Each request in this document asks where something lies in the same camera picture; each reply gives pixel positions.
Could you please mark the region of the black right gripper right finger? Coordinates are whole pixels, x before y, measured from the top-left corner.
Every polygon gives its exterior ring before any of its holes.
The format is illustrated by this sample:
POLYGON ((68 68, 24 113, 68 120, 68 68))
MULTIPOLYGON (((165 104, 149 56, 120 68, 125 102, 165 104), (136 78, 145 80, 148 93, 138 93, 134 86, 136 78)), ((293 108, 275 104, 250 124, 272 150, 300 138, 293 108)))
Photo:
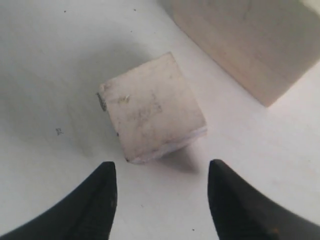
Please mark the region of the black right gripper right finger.
POLYGON ((318 240, 319 225, 272 201, 220 159, 209 163, 207 195, 221 240, 318 240))

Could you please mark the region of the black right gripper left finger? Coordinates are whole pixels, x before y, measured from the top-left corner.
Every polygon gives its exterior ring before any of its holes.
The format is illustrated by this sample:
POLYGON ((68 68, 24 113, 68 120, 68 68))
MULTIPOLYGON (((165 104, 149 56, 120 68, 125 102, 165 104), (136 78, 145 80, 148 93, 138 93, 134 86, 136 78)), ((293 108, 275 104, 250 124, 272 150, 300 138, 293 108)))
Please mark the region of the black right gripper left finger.
POLYGON ((107 240, 117 209, 115 163, 101 163, 76 189, 2 240, 107 240))

